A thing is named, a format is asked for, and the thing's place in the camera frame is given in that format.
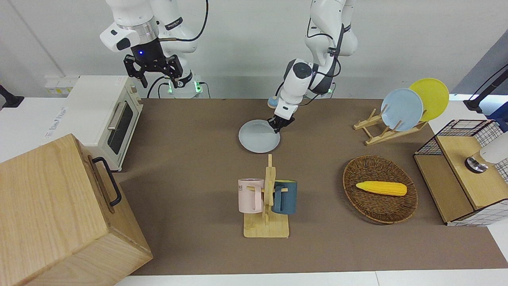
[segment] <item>oven window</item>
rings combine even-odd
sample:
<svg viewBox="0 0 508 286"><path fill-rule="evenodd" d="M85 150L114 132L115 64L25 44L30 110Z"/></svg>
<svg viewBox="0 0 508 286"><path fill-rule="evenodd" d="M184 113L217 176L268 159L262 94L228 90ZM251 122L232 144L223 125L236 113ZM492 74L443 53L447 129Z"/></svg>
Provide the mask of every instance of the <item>oven window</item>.
<svg viewBox="0 0 508 286"><path fill-rule="evenodd" d="M112 130L111 134L109 134L108 145L116 155L120 152L123 139L125 138L125 135L127 135L127 130L131 124L133 114L131 107L127 104L120 119L120 123L118 124L118 128L116 130Z"/></svg>

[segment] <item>cable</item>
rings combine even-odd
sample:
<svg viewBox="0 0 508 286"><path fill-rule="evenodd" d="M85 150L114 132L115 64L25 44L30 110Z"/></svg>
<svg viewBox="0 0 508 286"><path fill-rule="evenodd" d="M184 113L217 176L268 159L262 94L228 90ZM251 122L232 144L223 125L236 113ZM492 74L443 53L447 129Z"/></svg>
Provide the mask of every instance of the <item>cable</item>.
<svg viewBox="0 0 508 286"><path fill-rule="evenodd" d="M161 76L161 77L159 77L158 79L156 79L156 80L152 83L152 86L151 86L151 87L150 87L150 89L148 90L148 94L146 95L146 98L150 98L150 93L152 92L153 87L155 86L155 84L156 84L159 80L161 80L161 79L163 79L163 78L164 78L164 76Z"/></svg>
<svg viewBox="0 0 508 286"><path fill-rule="evenodd" d="M489 78L488 78L488 79L487 79L487 80L486 80L486 81L485 81L485 82L484 82L484 83L483 83L483 84L482 84L482 85L481 85L481 86L477 89L477 91L475 91L475 92L471 95L471 97L469 98L469 100L471 100L471 98L473 98L473 96L474 96L474 95L475 95L475 94L476 94L476 93L477 93L477 92L478 92L478 91L479 91L479 90L480 90L480 89L481 89L481 88L482 88L482 87L483 87L486 83L488 83L488 82L489 82L489 80L490 80L491 78L493 78L496 74L498 74L500 71L502 71L505 67L508 67L508 64L504 65L504 67L500 68L500 69L499 69L498 71L496 71L493 75L491 75L491 76L490 76L490 77L489 77Z"/></svg>
<svg viewBox="0 0 508 286"><path fill-rule="evenodd" d="M279 94L279 91L280 91L280 88L282 87L282 85L284 85L284 82L282 82L279 87L277 88L277 91L275 92L275 97L277 97L277 95Z"/></svg>
<svg viewBox="0 0 508 286"><path fill-rule="evenodd" d="M304 103L304 104L298 104L298 106L305 106L305 105L308 105L309 103L311 103L314 99L316 99L316 97L318 97L318 95L323 95L323 94L316 94L316 96L314 96L309 102L307 103Z"/></svg>
<svg viewBox="0 0 508 286"><path fill-rule="evenodd" d="M206 91L208 91L208 98L212 98L212 97L210 96L210 86L208 86L208 84L207 84L206 82L204 82L204 81L200 81L200 82L198 82L198 83L199 83L199 84L204 84L204 85L206 85Z"/></svg>
<svg viewBox="0 0 508 286"><path fill-rule="evenodd" d="M337 83L332 82L332 84L334 84L334 86L333 86L333 90L332 90L332 94L330 95L330 98L333 97L333 94L335 93L335 89L337 88Z"/></svg>
<svg viewBox="0 0 508 286"><path fill-rule="evenodd" d="M336 77L337 75L339 75L339 74L340 74L340 72L342 71L342 66L340 65L340 62L339 62L338 57L335 57L334 59L335 59L335 61L339 64L339 71L337 72L337 74L334 74L334 75L328 75L328 74L324 74L324 73L322 73L322 72L316 72L316 74L321 74L321 75L323 75L323 76L325 76L325 77L332 77L332 78L333 78L333 77Z"/></svg>
<svg viewBox="0 0 508 286"><path fill-rule="evenodd" d="M309 28L310 28L310 18L309 18L309 24L307 25L307 37L308 38L312 38L312 37L316 37L316 36L326 36L326 37L330 38L330 40L333 41L332 36L330 36L328 34L325 34L325 33L318 33L318 34L314 34L312 36L309 36Z"/></svg>
<svg viewBox="0 0 508 286"><path fill-rule="evenodd" d="M157 94L159 95L159 98L161 98L161 86L163 86L163 85L169 85L169 83L163 82L163 83L159 84L159 87L157 88Z"/></svg>
<svg viewBox="0 0 508 286"><path fill-rule="evenodd" d="M193 39L161 38L159 39L159 42L168 42L168 41L192 42L197 40L205 30L206 21L208 20L208 0L205 0L205 2L206 2L205 20L203 21L203 26L201 27L201 31L197 36L195 36Z"/></svg>

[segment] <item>grid pattern panel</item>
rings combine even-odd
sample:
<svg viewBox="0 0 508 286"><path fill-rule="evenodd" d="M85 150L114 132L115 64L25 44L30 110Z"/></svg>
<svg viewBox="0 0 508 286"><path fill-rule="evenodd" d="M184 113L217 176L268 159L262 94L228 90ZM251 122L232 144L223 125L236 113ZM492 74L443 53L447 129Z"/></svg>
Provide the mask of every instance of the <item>grid pattern panel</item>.
<svg viewBox="0 0 508 286"><path fill-rule="evenodd" d="M486 126L484 129L480 130L476 135L476 139L480 146L485 147L488 143L492 142L494 139L498 138L503 134L503 131L499 127L497 123L492 123ZM508 184L508 159L504 159L503 161L494 165L503 177L504 181Z"/></svg>
<svg viewBox="0 0 508 286"><path fill-rule="evenodd" d="M425 145L423 145L418 151L415 152L418 155L443 155L443 151L437 143L436 137L430 139Z"/></svg>
<svg viewBox="0 0 508 286"><path fill-rule="evenodd" d="M484 129L480 130L475 137L478 140L478 143L480 143L480 146L485 147L501 134L503 134L503 131L499 128L497 123L493 122L492 124L487 125Z"/></svg>
<svg viewBox="0 0 508 286"><path fill-rule="evenodd" d="M494 165L497 171L501 174L504 181L508 184L508 158Z"/></svg>
<svg viewBox="0 0 508 286"><path fill-rule="evenodd" d="M474 136L491 123L490 120L452 120L436 136ZM425 143L415 154L443 155L436 136Z"/></svg>
<svg viewBox="0 0 508 286"><path fill-rule="evenodd" d="M497 221L504 220L508 217L508 199L504 199L481 210L475 211L452 222L447 225L475 225L475 226L488 226Z"/></svg>

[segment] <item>wooden box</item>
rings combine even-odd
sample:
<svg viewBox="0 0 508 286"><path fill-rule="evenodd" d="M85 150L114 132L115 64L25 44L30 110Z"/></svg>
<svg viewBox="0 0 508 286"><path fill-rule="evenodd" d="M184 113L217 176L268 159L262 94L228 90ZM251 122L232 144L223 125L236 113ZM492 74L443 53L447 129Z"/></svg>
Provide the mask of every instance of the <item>wooden box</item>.
<svg viewBox="0 0 508 286"><path fill-rule="evenodd" d="M152 259L94 162L69 134L0 164L0 285L114 285Z"/></svg>
<svg viewBox="0 0 508 286"><path fill-rule="evenodd" d="M473 136L436 136L443 155L415 154L443 222L447 225L489 225L508 215L508 185L491 167L469 171L464 160L481 149Z"/></svg>

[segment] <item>box handle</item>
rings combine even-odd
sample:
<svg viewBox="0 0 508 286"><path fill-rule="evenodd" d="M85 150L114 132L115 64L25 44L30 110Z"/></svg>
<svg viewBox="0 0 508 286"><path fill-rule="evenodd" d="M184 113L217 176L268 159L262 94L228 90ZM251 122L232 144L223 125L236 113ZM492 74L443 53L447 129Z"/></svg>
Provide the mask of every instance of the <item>box handle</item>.
<svg viewBox="0 0 508 286"><path fill-rule="evenodd" d="M106 167L106 171L108 172L109 179L111 180L111 183L113 184L113 188L115 189L116 199L114 199L113 201L111 201L109 203L110 206L114 207L114 206L118 205L118 203L122 200L122 194L120 193L120 189L118 188L118 185L116 184L115 178L113 177L113 173L111 173L111 169L109 168L108 162L106 162L106 159L104 159L103 157L97 157L97 158L92 159L92 163L94 163L94 164L99 163L99 162L104 163L104 167Z"/></svg>
<svg viewBox="0 0 508 286"><path fill-rule="evenodd" d="M111 122L108 125L108 130L118 129L118 125L120 124L120 120L122 119L122 115L126 107L127 107L126 101L120 102L116 106L115 114L113 114L113 118L111 119Z"/></svg>

